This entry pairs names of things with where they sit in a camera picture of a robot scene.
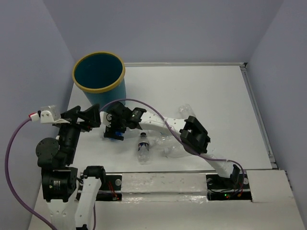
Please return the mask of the crushed clear plastic bottle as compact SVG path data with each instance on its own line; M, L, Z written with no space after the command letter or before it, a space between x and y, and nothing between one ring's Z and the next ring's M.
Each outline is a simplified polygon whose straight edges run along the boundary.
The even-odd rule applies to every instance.
M179 142L173 135L157 132L152 133L152 136L149 137L149 144L151 147L164 148L178 145Z

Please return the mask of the small bottle black cap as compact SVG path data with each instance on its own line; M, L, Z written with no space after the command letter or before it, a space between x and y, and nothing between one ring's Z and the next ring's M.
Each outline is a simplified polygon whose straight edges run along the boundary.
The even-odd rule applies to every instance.
M140 138L137 146L137 159L140 164L148 163L151 157L150 141L145 132L140 133Z

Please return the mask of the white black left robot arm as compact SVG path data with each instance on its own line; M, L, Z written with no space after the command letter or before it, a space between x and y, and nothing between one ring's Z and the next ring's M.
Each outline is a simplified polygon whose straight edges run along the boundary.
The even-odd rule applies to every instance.
M82 191L77 196L78 169L72 167L81 132L100 127L100 106L82 111L76 106L59 113L54 105L41 108L42 124L59 128L55 138L45 138L36 146L37 165L41 168L43 198L55 230L88 230L98 190L106 185L103 166L88 166L82 173Z

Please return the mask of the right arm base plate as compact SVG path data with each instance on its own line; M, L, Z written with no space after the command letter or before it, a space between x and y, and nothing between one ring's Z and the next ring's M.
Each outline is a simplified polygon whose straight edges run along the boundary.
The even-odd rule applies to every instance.
M252 200L247 174L239 175L239 183L233 184L229 179L217 174L207 174L207 198L209 201Z

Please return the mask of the clear bottle white cap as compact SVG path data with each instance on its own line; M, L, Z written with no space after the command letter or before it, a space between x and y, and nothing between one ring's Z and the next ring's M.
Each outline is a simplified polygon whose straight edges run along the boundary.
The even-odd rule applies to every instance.
M181 144L174 144L163 149L163 155L167 158L183 158L190 156Z

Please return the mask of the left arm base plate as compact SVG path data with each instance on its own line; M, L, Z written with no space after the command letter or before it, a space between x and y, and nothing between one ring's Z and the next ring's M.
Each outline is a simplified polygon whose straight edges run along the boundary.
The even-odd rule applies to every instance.
M106 181L98 190L96 201L121 201L122 200L122 174L107 173Z

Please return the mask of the clear wide-mouth plastic jar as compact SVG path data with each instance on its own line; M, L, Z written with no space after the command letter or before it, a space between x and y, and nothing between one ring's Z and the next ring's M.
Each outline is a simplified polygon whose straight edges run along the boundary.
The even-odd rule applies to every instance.
M190 106L190 104L188 104L188 103L181 105L178 108L178 112L179 112L182 119L186 119L189 116L195 117L195 113L194 113L192 107Z

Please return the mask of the teal bin yellow rim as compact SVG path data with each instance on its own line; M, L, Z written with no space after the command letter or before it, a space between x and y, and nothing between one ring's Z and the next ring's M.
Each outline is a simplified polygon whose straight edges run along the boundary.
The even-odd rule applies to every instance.
M126 98L125 73L125 64L120 57L101 51L77 61L72 79L91 104L99 104L102 108L111 101Z

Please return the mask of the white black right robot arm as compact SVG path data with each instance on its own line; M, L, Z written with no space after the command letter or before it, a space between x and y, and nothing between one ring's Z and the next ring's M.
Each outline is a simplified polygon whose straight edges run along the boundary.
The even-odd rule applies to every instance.
M239 183L243 167L236 161L219 158L208 154L207 147L211 142L208 131L194 116L186 119L164 117L152 106L136 99L126 99L146 106L154 111L150 113L143 108L129 109L123 99L111 101L100 109L102 123L106 126L104 137L124 140L117 133L125 133L126 129L150 130L171 134L186 152L203 158L217 172L224 187L231 188Z

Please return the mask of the clear bottle blue label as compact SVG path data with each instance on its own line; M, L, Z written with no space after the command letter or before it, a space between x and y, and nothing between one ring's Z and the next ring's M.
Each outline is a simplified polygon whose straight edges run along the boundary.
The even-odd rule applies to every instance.
M127 139L127 138L137 138L140 136L140 130L138 129L127 129L125 133L121 133L121 132L116 132L115 133L116 137L123 137L123 139ZM105 130L101 130L100 131L100 138L102 140L110 140L110 141L118 141L118 139L116 138L111 138L111 137L105 137Z

